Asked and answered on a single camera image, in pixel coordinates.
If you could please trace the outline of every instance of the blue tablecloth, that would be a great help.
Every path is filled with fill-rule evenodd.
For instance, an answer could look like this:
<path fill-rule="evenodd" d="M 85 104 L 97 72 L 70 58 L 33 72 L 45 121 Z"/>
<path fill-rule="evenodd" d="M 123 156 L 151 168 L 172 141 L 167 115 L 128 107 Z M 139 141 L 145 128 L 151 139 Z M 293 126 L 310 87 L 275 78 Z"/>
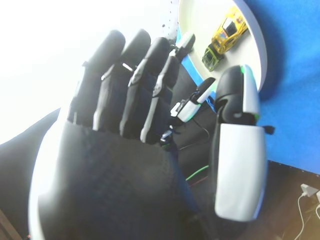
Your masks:
<path fill-rule="evenodd" d="M 267 158 L 320 174 L 320 1 L 244 1 L 267 50 L 258 123 L 276 128 L 266 137 Z M 199 85 L 202 78 L 190 59 L 182 64 Z"/>

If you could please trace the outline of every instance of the yellow toy car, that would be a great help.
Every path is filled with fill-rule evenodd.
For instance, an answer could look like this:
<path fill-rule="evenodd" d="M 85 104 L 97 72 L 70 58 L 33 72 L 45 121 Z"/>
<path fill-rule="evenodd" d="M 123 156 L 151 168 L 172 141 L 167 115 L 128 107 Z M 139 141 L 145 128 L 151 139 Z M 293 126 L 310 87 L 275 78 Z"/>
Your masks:
<path fill-rule="evenodd" d="M 230 8 L 202 57 L 203 64 L 210 72 L 216 68 L 224 58 L 224 53 L 236 43 L 247 29 L 244 17 L 238 8 L 236 6 Z"/>
<path fill-rule="evenodd" d="M 248 29 L 244 17 L 236 6 L 230 8 L 224 21 L 213 35 L 211 43 L 219 54 L 228 51 Z"/>

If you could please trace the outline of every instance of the green cable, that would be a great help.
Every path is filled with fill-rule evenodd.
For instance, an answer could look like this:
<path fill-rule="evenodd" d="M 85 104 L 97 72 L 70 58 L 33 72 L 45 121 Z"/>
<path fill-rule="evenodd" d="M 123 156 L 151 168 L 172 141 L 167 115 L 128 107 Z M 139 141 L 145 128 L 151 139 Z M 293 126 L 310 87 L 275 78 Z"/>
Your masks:
<path fill-rule="evenodd" d="M 188 176 L 185 180 L 188 181 L 188 180 L 192 179 L 195 175 L 197 175 L 197 174 L 200 173 L 201 171 L 207 169 L 208 167 L 209 167 L 209 165 L 200 168 L 199 170 L 197 170 L 196 172 L 194 172 L 193 174 L 191 174 L 190 176 Z"/>

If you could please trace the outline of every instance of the black cable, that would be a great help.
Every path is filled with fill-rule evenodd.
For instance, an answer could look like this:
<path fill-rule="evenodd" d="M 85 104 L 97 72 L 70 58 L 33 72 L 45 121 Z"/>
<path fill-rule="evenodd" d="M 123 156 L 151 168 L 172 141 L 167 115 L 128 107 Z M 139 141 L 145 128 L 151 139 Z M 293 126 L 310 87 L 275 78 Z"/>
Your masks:
<path fill-rule="evenodd" d="M 189 144 L 189 145 L 187 145 L 187 146 L 183 146 L 183 147 L 179 148 L 179 151 L 181 151 L 181 150 L 183 150 L 183 149 L 187 149 L 187 148 L 192 147 L 192 146 L 194 146 L 194 145 L 205 144 L 205 143 L 207 143 L 207 142 L 210 141 L 210 133 L 209 133 L 209 131 L 208 131 L 206 128 L 204 128 L 203 126 L 201 126 L 194 118 L 192 118 L 192 120 L 194 121 L 194 123 L 195 123 L 199 128 L 203 129 L 203 130 L 206 132 L 206 134 L 208 135 L 208 138 L 207 138 L 207 140 L 205 140 L 205 141 L 199 141 L 199 142 L 195 142 L 195 143 Z"/>

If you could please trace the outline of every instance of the white cable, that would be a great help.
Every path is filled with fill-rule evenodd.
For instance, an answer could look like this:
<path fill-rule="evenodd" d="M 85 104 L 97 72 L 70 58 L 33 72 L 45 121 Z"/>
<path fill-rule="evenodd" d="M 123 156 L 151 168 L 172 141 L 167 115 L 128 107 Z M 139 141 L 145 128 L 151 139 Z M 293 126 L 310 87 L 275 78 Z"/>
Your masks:
<path fill-rule="evenodd" d="M 318 209 L 320 209 L 320 204 L 315 208 L 315 214 L 318 216 L 318 218 L 320 219 L 319 213 L 318 213 Z"/>
<path fill-rule="evenodd" d="M 299 208 L 299 212 L 300 212 L 300 217 L 301 217 L 301 221 L 302 221 L 302 228 L 301 228 L 301 231 L 299 232 L 299 234 L 295 237 L 294 240 L 297 240 L 300 235 L 302 234 L 302 232 L 304 231 L 304 228 L 305 228 L 305 223 L 304 223 L 304 218 L 302 217 L 302 212 L 301 212 L 301 208 L 300 208 L 300 199 L 304 196 L 306 196 L 307 194 L 304 192 L 301 194 L 301 196 L 298 198 L 298 208 Z"/>

